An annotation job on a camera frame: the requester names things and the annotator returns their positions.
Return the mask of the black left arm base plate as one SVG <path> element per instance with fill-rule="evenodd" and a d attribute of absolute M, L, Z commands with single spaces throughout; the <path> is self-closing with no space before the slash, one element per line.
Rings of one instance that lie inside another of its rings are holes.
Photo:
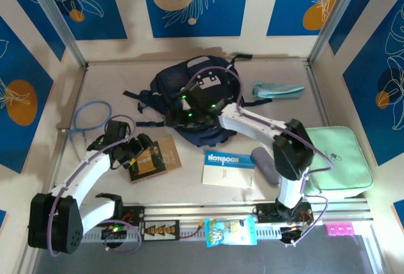
<path fill-rule="evenodd" d="M 145 216 L 144 206 L 124 206 L 121 220 L 135 227 L 143 221 Z"/>

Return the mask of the mint green zip pouch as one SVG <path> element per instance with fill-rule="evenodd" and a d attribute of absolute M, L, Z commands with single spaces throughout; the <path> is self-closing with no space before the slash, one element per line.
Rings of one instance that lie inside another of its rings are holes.
<path fill-rule="evenodd" d="M 306 131 L 312 144 L 333 163 L 333 169 L 309 176 L 306 195 L 338 200 L 357 196 L 373 186 L 372 172 L 351 129 L 329 126 Z"/>

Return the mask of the pink pill box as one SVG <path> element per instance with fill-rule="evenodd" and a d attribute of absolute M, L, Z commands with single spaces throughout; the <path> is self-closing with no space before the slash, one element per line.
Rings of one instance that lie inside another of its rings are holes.
<path fill-rule="evenodd" d="M 354 235 L 354 227 L 351 222 L 334 222 L 326 224 L 326 231 L 330 236 Z"/>

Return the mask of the aluminium frame post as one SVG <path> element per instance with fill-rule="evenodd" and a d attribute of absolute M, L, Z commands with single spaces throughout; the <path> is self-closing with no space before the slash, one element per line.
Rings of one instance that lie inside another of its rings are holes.
<path fill-rule="evenodd" d="M 320 57 L 323 49 L 328 44 L 328 41 L 335 31 L 336 26 L 341 20 L 347 6 L 351 0 L 336 0 L 334 6 L 331 9 L 329 16 L 327 17 L 323 28 L 321 29 L 315 44 L 307 57 L 307 62 L 312 66 L 316 60 Z"/>
<path fill-rule="evenodd" d="M 87 67 L 87 62 L 83 57 L 77 43 L 76 39 L 71 32 L 66 20 L 61 14 L 55 0 L 37 0 L 40 7 L 44 11 L 48 20 L 52 24 L 54 30 L 57 32 L 58 36 L 62 40 L 63 44 L 70 51 L 73 59 L 78 63 L 78 65 L 84 69 Z"/>

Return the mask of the aluminium table edge rail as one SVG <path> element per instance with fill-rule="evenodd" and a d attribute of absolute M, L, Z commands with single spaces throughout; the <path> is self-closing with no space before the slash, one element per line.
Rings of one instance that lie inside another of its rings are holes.
<path fill-rule="evenodd" d="M 371 211 L 364 199 L 344 199 L 332 201 L 329 203 L 320 203 L 318 201 L 303 201 L 311 205 L 310 212 L 313 215 L 313 221 L 296 223 L 259 223 L 260 225 L 272 225 L 274 227 L 292 227 L 298 226 L 306 229 L 312 225 L 331 223 L 331 222 L 359 222 L 369 221 L 373 217 Z M 206 218 L 227 219 L 227 218 L 245 218 L 252 215 L 257 221 L 255 207 L 260 203 L 273 203 L 261 201 L 258 203 L 244 203 L 236 205 L 148 205 L 145 207 L 145 216 L 143 221 L 153 220 L 180 220 L 185 222 L 195 222 Z"/>

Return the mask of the blue snack package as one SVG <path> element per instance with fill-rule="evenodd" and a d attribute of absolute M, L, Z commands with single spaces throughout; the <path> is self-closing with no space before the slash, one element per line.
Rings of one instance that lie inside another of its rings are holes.
<path fill-rule="evenodd" d="M 207 248 L 219 245 L 227 246 L 256 246 L 258 237 L 252 215 L 246 218 L 205 220 L 205 236 Z"/>

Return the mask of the right aluminium frame post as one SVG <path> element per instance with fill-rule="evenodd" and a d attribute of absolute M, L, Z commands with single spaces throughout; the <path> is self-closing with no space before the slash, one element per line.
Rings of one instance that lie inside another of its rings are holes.
<path fill-rule="evenodd" d="M 336 26 L 341 20 L 347 6 L 351 0 L 336 0 L 334 6 L 331 9 L 329 16 L 327 17 L 323 28 L 321 29 L 315 44 L 307 57 L 307 62 L 312 66 L 316 60 L 320 57 L 323 49 L 328 44 L 328 41 L 335 31 Z"/>

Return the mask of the white blue notebook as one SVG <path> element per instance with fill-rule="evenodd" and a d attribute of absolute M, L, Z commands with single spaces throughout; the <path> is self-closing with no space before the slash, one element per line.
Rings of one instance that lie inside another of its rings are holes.
<path fill-rule="evenodd" d="M 241 189 L 255 188 L 255 163 L 250 155 L 205 151 L 202 183 Z"/>

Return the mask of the left aluminium side rail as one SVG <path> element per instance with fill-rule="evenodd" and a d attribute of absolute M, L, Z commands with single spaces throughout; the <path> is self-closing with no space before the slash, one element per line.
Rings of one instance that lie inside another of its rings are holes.
<path fill-rule="evenodd" d="M 87 67 L 86 69 L 78 68 L 74 72 L 74 78 L 72 78 L 69 83 L 66 83 L 65 81 L 57 82 L 57 85 L 60 86 L 62 85 L 61 89 L 63 90 L 63 91 L 59 90 L 57 93 L 64 93 L 64 90 L 66 90 L 68 95 L 66 98 L 61 96 L 60 104 L 57 103 L 56 110 L 57 114 L 59 115 L 59 118 L 57 119 L 56 126 L 58 123 L 62 123 L 65 126 L 69 126 L 69 132 L 73 122 L 73 116 L 76 107 L 78 105 L 78 102 L 80 100 L 81 92 L 83 90 L 87 70 L 88 70 Z M 56 184 L 56 179 L 61 165 L 61 160 L 69 136 L 69 132 L 65 133 L 58 132 L 56 126 L 55 130 L 57 137 L 52 152 L 52 156 L 49 160 L 49 163 L 47 164 L 47 171 L 46 171 L 47 174 L 45 175 L 44 185 L 42 187 L 43 193 L 50 192 L 51 189 Z"/>

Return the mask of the black power distribution board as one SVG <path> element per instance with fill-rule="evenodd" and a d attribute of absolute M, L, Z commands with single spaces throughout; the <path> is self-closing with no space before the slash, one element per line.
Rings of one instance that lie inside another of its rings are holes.
<path fill-rule="evenodd" d="M 178 220 L 142 221 L 139 224 L 142 241 L 178 241 L 180 239 Z"/>

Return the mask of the aluminium side rail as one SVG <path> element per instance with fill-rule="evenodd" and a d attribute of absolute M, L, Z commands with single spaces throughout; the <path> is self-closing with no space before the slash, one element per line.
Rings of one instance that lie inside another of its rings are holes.
<path fill-rule="evenodd" d="M 61 89 L 63 90 L 63 91 L 59 90 L 57 93 L 64 93 L 64 90 L 66 90 L 68 95 L 66 98 L 61 96 L 60 104 L 57 103 L 56 110 L 57 114 L 59 115 L 59 118 L 57 119 L 56 126 L 58 123 L 62 123 L 65 126 L 69 126 L 69 132 L 73 122 L 73 116 L 76 107 L 78 105 L 78 102 L 80 100 L 81 92 L 83 90 L 87 70 L 88 70 L 87 67 L 86 69 L 78 68 L 74 72 L 74 78 L 72 78 L 69 83 L 66 83 L 65 81 L 57 82 L 57 85 L 60 86 L 62 85 Z M 56 184 L 56 179 L 61 165 L 61 160 L 69 136 L 69 132 L 65 133 L 58 132 L 56 126 L 55 130 L 57 137 L 52 152 L 52 156 L 49 160 L 49 163 L 47 164 L 47 171 L 46 171 L 47 174 L 45 175 L 44 185 L 42 187 L 43 193 L 50 192 L 51 189 Z"/>
<path fill-rule="evenodd" d="M 312 90 L 312 95 L 314 97 L 314 101 L 315 101 L 317 110 L 319 112 L 319 116 L 321 118 L 322 124 L 323 124 L 323 126 L 330 126 L 331 123 L 330 123 L 329 115 L 328 115 L 324 100 L 322 98 L 320 89 L 318 87 L 316 77 L 312 70 L 311 63 L 309 61 L 305 61 L 304 66 L 306 69 L 307 78 L 308 78 L 308 81 L 309 81 L 309 84 L 310 84 L 310 87 Z"/>

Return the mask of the grey glasses case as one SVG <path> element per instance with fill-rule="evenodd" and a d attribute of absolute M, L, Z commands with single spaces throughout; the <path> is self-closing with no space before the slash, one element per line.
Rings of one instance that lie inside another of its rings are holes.
<path fill-rule="evenodd" d="M 263 147 L 257 147 L 251 152 L 251 157 L 266 181 L 272 186 L 279 185 L 281 177 L 272 156 Z"/>

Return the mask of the navy blue backpack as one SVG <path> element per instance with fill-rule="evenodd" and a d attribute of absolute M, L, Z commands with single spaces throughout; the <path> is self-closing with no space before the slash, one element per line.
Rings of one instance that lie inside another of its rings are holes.
<path fill-rule="evenodd" d="M 151 81 L 149 90 L 142 90 L 139 94 L 125 91 L 123 94 L 138 101 L 139 112 L 150 107 L 164 115 L 181 106 L 178 99 L 180 91 L 199 70 L 208 68 L 208 71 L 196 77 L 198 86 L 210 95 L 237 100 L 240 92 L 239 82 L 233 75 L 218 69 L 218 67 L 227 68 L 233 73 L 237 73 L 235 59 L 227 61 L 223 57 L 198 56 L 159 72 Z M 218 143 L 225 143 L 231 136 L 236 135 L 235 131 L 219 127 L 193 129 L 178 127 L 175 128 L 175 131 L 197 147 L 214 147 Z"/>

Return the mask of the right aluminium side rail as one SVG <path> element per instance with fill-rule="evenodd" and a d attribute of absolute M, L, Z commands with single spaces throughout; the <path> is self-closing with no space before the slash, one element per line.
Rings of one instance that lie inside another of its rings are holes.
<path fill-rule="evenodd" d="M 319 112 L 319 116 L 321 118 L 322 124 L 323 124 L 323 126 L 330 126 L 331 123 L 330 123 L 329 115 L 328 115 L 324 100 L 322 98 L 320 89 L 318 87 L 316 77 L 312 70 L 311 63 L 309 61 L 305 61 L 304 66 L 306 69 L 307 78 L 308 78 L 308 81 L 309 81 L 309 84 L 310 84 L 310 87 L 312 90 L 312 95 L 314 97 L 314 101 L 315 101 L 317 110 Z"/>

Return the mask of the left aluminium frame post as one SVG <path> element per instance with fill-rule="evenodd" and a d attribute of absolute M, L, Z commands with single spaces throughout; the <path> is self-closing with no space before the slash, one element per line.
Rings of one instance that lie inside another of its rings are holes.
<path fill-rule="evenodd" d="M 77 43 L 76 39 L 71 32 L 66 20 L 61 14 L 55 0 L 37 0 L 40 7 L 44 11 L 48 20 L 52 24 L 54 30 L 57 32 L 58 36 L 62 40 L 63 44 L 70 51 L 73 59 L 78 63 L 78 65 L 84 69 L 87 67 L 87 62 L 83 57 Z"/>

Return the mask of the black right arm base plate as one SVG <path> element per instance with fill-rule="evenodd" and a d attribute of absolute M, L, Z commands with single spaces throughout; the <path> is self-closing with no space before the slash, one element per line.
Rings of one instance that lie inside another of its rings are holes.
<path fill-rule="evenodd" d="M 301 202 L 294 208 L 287 208 L 279 203 L 260 203 L 255 209 L 259 223 L 296 223 L 314 220 L 308 202 Z"/>

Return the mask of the light blue pencil pouch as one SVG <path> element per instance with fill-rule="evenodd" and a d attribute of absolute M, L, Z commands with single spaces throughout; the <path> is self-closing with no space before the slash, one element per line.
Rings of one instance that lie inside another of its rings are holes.
<path fill-rule="evenodd" d="M 299 98 L 306 88 L 290 83 L 255 82 L 252 86 L 252 95 L 256 98 Z"/>

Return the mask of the grey metal sheet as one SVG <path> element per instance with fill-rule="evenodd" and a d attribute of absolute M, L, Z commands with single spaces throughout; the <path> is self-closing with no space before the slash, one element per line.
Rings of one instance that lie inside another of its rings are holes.
<path fill-rule="evenodd" d="M 85 244 L 72 255 L 41 254 L 32 274 L 373 274 L 360 241 L 333 239 L 285 248 L 263 241 L 257 246 L 206 248 L 202 242 L 146 243 L 133 254 L 106 253 Z"/>

